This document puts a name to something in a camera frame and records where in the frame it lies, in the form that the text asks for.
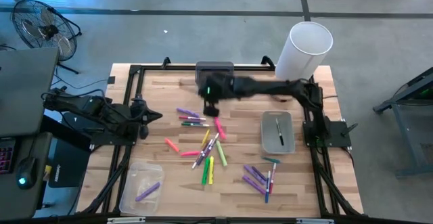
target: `pink highlighter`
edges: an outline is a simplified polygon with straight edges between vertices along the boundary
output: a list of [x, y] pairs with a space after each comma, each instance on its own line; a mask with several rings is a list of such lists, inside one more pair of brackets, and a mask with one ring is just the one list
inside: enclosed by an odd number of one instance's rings
[[184, 152], [181, 154], [181, 156], [198, 156], [200, 154], [199, 151], [194, 151], [194, 152]]
[[221, 139], [226, 139], [221, 123], [219, 122], [219, 118], [214, 117], [214, 123], [216, 125], [216, 129], [218, 129], [218, 133]]

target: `gray floor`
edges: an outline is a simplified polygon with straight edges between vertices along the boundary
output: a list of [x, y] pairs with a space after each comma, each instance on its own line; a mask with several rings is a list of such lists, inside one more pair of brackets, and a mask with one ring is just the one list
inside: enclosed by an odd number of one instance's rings
[[[41, 0], [56, 7], [98, 9], [301, 10], [299, 0]], [[433, 0], [309, 0], [312, 12], [432, 13]], [[0, 0], [0, 5], [13, 5]], [[257, 64], [263, 55], [278, 60], [290, 27], [302, 18], [215, 16], [68, 15], [79, 24], [75, 56], [60, 76], [75, 86], [109, 75], [114, 62], [222, 60]], [[329, 28], [334, 47], [324, 64], [332, 66], [343, 117], [358, 122], [351, 133], [355, 171], [365, 213], [372, 217], [433, 222], [433, 175], [397, 180], [396, 169], [410, 159], [394, 116], [371, 107], [433, 65], [433, 20], [313, 19]], [[26, 48], [9, 14], [0, 13], [0, 43]], [[105, 88], [100, 83], [71, 93]], [[38, 216], [68, 212], [75, 189], [50, 189], [58, 204]]]

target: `white paper tube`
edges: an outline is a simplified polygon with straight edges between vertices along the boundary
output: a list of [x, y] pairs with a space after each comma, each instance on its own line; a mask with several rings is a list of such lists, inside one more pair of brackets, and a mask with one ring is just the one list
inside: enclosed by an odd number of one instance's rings
[[322, 63], [333, 42], [331, 32], [321, 24], [296, 24], [290, 30], [275, 68], [277, 79], [309, 79]]

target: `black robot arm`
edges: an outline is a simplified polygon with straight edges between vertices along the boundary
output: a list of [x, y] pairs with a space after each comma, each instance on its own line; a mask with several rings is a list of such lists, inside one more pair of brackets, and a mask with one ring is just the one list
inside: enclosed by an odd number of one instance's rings
[[48, 110], [72, 112], [100, 124], [103, 128], [91, 133], [92, 144], [130, 145], [139, 135], [148, 135], [147, 124], [162, 117], [147, 107], [146, 102], [137, 95], [131, 106], [112, 104], [112, 99], [96, 95], [71, 95], [61, 89], [51, 89], [44, 93], [43, 105]]
[[222, 99], [241, 99], [256, 94], [291, 95], [303, 108], [313, 113], [314, 134], [321, 139], [329, 137], [329, 118], [323, 115], [323, 91], [317, 83], [304, 79], [256, 81], [247, 76], [214, 72], [199, 85], [198, 94], [204, 99], [204, 114], [208, 116], [219, 115], [215, 104]]

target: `plastic bin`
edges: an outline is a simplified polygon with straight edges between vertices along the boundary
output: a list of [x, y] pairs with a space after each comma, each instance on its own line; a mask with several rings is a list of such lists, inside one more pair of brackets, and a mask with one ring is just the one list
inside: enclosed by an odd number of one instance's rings
[[[128, 171], [127, 182], [125, 183], [119, 209], [123, 213], [133, 215], [152, 215], [158, 208], [164, 171], [157, 164], [146, 162], [134, 162]], [[135, 198], [149, 189], [155, 183], [160, 182], [161, 186], [148, 195], [146, 198], [135, 201]]]

